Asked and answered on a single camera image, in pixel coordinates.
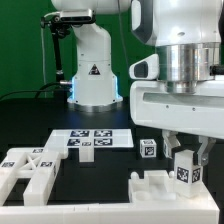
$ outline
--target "cable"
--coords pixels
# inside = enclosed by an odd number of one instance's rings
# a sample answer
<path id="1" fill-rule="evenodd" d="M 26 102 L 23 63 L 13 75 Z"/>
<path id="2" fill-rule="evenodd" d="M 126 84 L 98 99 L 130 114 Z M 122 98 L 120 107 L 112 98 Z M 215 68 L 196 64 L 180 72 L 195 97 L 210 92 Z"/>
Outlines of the cable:
<path id="1" fill-rule="evenodd" d="M 44 16 L 44 18 L 47 18 L 48 16 L 57 16 L 59 13 L 60 13 L 60 12 L 50 12 L 50 13 L 46 14 L 46 15 Z"/>
<path id="2" fill-rule="evenodd" d="M 41 44 L 42 44 L 42 63 L 43 63 L 43 80 L 44 85 L 47 84 L 47 75 L 46 75 L 46 51 L 45 51 L 45 41 L 44 41 L 44 29 L 41 28 Z"/>
<path id="3" fill-rule="evenodd" d="M 44 18 L 48 16 L 56 16 L 58 15 L 59 12 L 51 12 L 48 13 L 44 16 Z M 41 28 L 41 45 L 42 45 L 42 63 L 43 63 L 43 80 L 44 80 L 44 85 L 47 84 L 47 72 L 46 72 L 46 49 L 45 49 L 45 40 L 44 40 L 44 29 Z"/>
<path id="4" fill-rule="evenodd" d="M 127 48 L 126 48 L 125 41 L 124 41 L 124 32 L 123 32 L 123 24 L 122 24 L 122 18 L 121 18 L 120 0 L 117 0 L 117 4 L 118 4 L 118 10 L 119 10 L 119 24 L 120 24 L 121 43 L 122 43 L 122 48 L 123 48 L 124 57 L 125 57 L 125 61 L 126 61 L 127 72 L 129 74 L 129 62 L 128 62 L 128 56 L 127 56 Z"/>
<path id="5" fill-rule="evenodd" d="M 45 89 L 47 89 L 48 87 L 51 87 L 51 86 L 60 86 L 60 83 L 59 83 L 59 82 L 51 82 L 51 83 L 48 83 L 48 84 L 46 84 L 46 85 L 43 85 L 43 86 L 39 89 L 39 91 L 45 90 Z M 39 91 L 37 91 L 37 93 L 36 93 L 36 95 L 35 95 L 34 98 L 38 98 L 38 97 L 39 97 L 39 95 L 41 94 L 41 92 L 39 92 Z"/>
<path id="6" fill-rule="evenodd" d="M 7 93 L 5 95 L 2 95 L 0 97 L 0 101 L 3 100 L 5 97 L 13 95 L 13 94 L 18 94 L 18 93 L 43 93 L 43 92 L 54 92 L 55 90 L 22 90 L 22 91 L 15 91 L 15 92 L 11 92 L 11 93 Z"/>

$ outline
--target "black table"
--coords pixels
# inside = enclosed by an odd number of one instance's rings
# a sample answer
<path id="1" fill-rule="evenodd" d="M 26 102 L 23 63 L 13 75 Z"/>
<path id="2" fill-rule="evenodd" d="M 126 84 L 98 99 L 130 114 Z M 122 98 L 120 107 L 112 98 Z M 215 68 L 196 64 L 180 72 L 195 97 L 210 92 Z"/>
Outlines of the black table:
<path id="1" fill-rule="evenodd" d="M 128 179 L 133 171 L 143 177 L 144 170 L 173 169 L 173 160 L 163 155 L 162 132 L 135 126 L 130 118 L 129 99 L 119 109 L 103 113 L 84 113 L 68 109 L 55 99 L 10 99 L 0 102 L 0 159 L 12 147 L 43 147 L 53 129 L 127 129 L 132 130 L 134 148 L 95 151 L 95 162 L 78 162 L 78 150 L 70 150 L 62 160 L 49 205 L 77 203 L 128 202 Z M 139 140 L 153 138 L 158 147 L 157 158 L 142 159 Z M 179 134 L 186 149 L 198 149 L 196 136 Z M 204 168 L 204 183 L 220 208 L 220 224 L 224 210 L 224 142 L 210 153 Z M 17 181 L 5 205 L 23 205 L 22 194 L 28 180 Z"/>

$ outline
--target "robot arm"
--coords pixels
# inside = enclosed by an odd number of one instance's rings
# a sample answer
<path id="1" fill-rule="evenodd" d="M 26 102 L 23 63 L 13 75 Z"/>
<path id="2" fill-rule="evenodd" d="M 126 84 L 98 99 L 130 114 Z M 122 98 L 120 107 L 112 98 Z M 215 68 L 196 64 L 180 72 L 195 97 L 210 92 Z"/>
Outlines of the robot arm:
<path id="1" fill-rule="evenodd" d="M 59 10 L 53 21 L 58 27 L 57 34 L 66 36 L 64 30 L 72 28 L 76 36 L 78 71 L 72 79 L 69 107 L 101 112 L 119 106 L 122 97 L 118 95 L 117 77 L 111 71 L 111 38 L 95 24 L 95 15 L 125 11 L 131 0 L 52 0 L 52 3 Z"/>
<path id="2" fill-rule="evenodd" d="M 188 161 L 190 172 L 207 165 L 216 138 L 224 139 L 224 79 L 213 75 L 222 72 L 222 66 L 217 66 L 222 5 L 222 0 L 132 1 L 134 35 L 155 46 L 154 55 L 130 67 L 131 78 L 144 80 L 131 87 L 132 119 L 163 130 L 167 157 L 182 150 L 178 132 L 199 135 L 198 151 L 177 153 L 175 158 L 180 167 Z"/>
<path id="3" fill-rule="evenodd" d="M 53 5 L 60 11 L 91 9 L 96 14 L 116 14 L 120 10 L 128 10 L 131 0 L 52 0 Z"/>

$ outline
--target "black cable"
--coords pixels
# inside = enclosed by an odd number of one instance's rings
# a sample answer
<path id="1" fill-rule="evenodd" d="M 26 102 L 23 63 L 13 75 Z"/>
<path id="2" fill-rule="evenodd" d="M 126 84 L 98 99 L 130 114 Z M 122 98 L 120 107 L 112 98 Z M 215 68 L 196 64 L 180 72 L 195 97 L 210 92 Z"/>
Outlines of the black cable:
<path id="1" fill-rule="evenodd" d="M 51 87 L 51 86 L 59 86 L 59 85 L 60 85 L 59 82 L 51 82 L 51 83 L 48 83 L 48 84 L 42 86 L 42 87 L 39 89 L 39 91 L 41 91 L 41 90 L 45 90 L 45 89 L 47 89 L 48 87 Z M 37 93 L 36 93 L 36 95 L 35 95 L 34 98 L 35 98 L 35 99 L 38 98 L 40 94 L 41 94 L 41 92 L 38 92 L 38 91 L 37 91 Z"/>
<path id="2" fill-rule="evenodd" d="M 13 94 L 18 94 L 18 93 L 36 93 L 36 92 L 40 92 L 40 93 L 43 93 L 43 92 L 54 92 L 54 90 L 22 90 L 22 91 L 15 91 L 15 92 L 11 92 L 11 93 L 7 93 L 5 95 L 2 95 L 0 97 L 0 101 L 7 97 L 7 96 L 10 96 L 10 95 L 13 95 Z"/>

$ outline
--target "green wall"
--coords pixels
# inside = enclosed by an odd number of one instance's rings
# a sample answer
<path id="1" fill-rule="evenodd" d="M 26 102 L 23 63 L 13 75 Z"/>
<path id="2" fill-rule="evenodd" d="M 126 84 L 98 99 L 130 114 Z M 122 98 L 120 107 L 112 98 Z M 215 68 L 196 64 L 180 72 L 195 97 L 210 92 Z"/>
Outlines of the green wall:
<path id="1" fill-rule="evenodd" d="M 40 17 L 55 9 L 50 0 L 7 0 L 1 2 L 0 21 L 0 95 L 19 90 L 37 90 L 43 84 Z M 131 34 L 130 11 L 122 14 L 128 61 L 132 64 L 151 54 Z M 97 16 L 97 24 L 112 36 L 112 70 L 119 78 L 119 92 L 129 95 L 131 81 L 123 54 L 118 15 Z M 45 29 L 47 82 L 55 81 L 53 44 L 49 29 Z M 66 79 L 76 72 L 74 35 L 60 41 Z M 33 97 L 19 94 L 12 97 Z"/>

